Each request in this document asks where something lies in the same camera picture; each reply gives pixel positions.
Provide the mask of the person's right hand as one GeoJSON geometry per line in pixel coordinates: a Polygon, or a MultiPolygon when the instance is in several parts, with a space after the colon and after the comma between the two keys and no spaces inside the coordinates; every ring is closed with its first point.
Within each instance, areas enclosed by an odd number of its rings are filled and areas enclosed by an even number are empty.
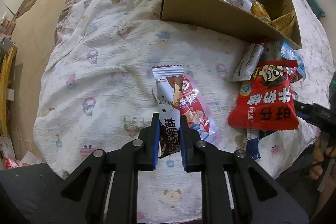
{"type": "Polygon", "coordinates": [[[323,152],[321,144],[321,138],[318,137],[315,141],[313,149],[313,166],[309,171],[309,176],[313,180],[318,180],[319,177],[322,176],[325,169],[325,167],[322,166],[322,162],[325,160],[325,157],[335,157],[335,147],[327,147],[327,149],[323,152]]]}

